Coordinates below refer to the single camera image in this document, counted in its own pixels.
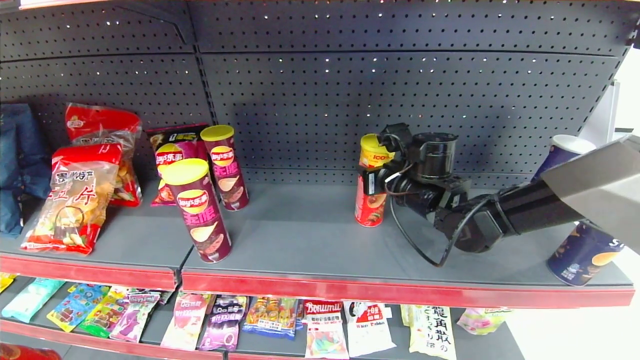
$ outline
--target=white lid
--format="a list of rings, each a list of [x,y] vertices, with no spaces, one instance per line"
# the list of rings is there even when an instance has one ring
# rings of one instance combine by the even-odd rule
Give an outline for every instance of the white lid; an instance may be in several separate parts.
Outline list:
[[[580,155],[596,149],[596,145],[589,140],[580,139],[573,135],[555,135],[551,138],[551,144],[562,150]]]

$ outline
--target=candy package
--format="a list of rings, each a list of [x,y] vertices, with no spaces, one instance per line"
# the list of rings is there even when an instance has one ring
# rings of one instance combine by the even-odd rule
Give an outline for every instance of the candy package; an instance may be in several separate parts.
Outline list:
[[[160,342],[160,346],[181,350],[195,350],[202,330],[210,294],[178,292],[173,318]]]
[[[502,307],[499,309],[468,307],[458,320],[458,325],[474,335],[490,334],[498,329],[511,309]]]
[[[387,323],[388,308],[376,302],[344,302],[349,355],[358,357],[396,347]]]
[[[79,328],[91,335],[108,338],[128,305],[124,301],[126,293],[127,288],[112,286],[107,296],[89,313]]]
[[[349,359],[347,341],[342,329],[342,303],[305,300],[307,350],[305,357],[314,359]]]
[[[151,148],[156,154],[156,167],[158,174],[172,163],[182,159],[198,158],[207,161],[207,148],[200,138],[200,132],[207,124],[183,125],[164,127],[147,131]],[[175,205],[175,199],[169,186],[160,180],[158,195],[151,202],[151,206]]]
[[[20,247],[89,254],[106,217],[121,155],[119,144],[58,149],[51,193]]]
[[[113,327],[109,337],[111,339],[130,341],[133,343],[140,342],[142,330],[144,330],[147,324],[147,318],[159,299],[159,292],[149,292],[142,296],[133,297],[127,295],[125,302],[128,303],[128,305]]]
[[[14,274],[9,274],[7,272],[0,272],[0,293],[4,291],[15,279]]]
[[[94,284],[78,284],[65,300],[58,304],[47,319],[60,329],[70,332],[89,315],[109,292],[109,286]]]
[[[11,300],[2,310],[5,318],[16,318],[29,323],[35,313],[60,289],[62,280],[36,278]]]
[[[73,145],[119,143],[122,146],[110,204],[140,205],[142,192],[132,162],[136,139],[142,134],[140,118],[124,110],[70,103],[67,104],[65,123]]]
[[[200,342],[201,351],[224,348],[234,351],[238,341],[238,324],[246,312],[247,298],[218,295],[207,328]]]
[[[242,331],[293,340],[296,337],[297,304],[297,299],[286,297],[254,298]]]

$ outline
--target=blue chip can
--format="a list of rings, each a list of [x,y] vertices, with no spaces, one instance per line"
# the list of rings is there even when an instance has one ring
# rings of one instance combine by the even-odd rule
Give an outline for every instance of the blue chip can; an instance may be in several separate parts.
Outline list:
[[[581,222],[547,260],[547,266],[566,284],[583,286],[623,247],[619,240]]]

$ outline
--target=yellow lid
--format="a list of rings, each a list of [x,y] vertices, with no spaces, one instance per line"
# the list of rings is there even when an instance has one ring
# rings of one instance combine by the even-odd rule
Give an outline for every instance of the yellow lid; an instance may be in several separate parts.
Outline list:
[[[200,132],[200,137],[206,142],[224,140],[234,135],[234,128],[229,125],[215,125]]]
[[[169,185],[186,185],[200,180],[209,173],[209,164],[203,159],[184,159],[167,165],[162,179]]]
[[[376,134],[366,134],[360,139],[360,146],[371,152],[378,152],[381,154],[388,154],[387,148],[378,143]]]

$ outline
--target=robotic arm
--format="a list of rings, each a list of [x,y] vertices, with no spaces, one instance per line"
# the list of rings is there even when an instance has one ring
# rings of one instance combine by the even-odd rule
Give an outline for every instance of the robotic arm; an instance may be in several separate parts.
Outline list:
[[[588,219],[632,249],[640,249],[640,137],[611,142],[544,172],[540,179],[468,200],[470,180],[451,172],[456,135],[411,135],[406,124],[387,126],[378,141],[400,158],[362,170],[365,193],[387,192],[394,202],[423,218],[435,212],[434,226],[452,246],[484,252],[501,239]]]

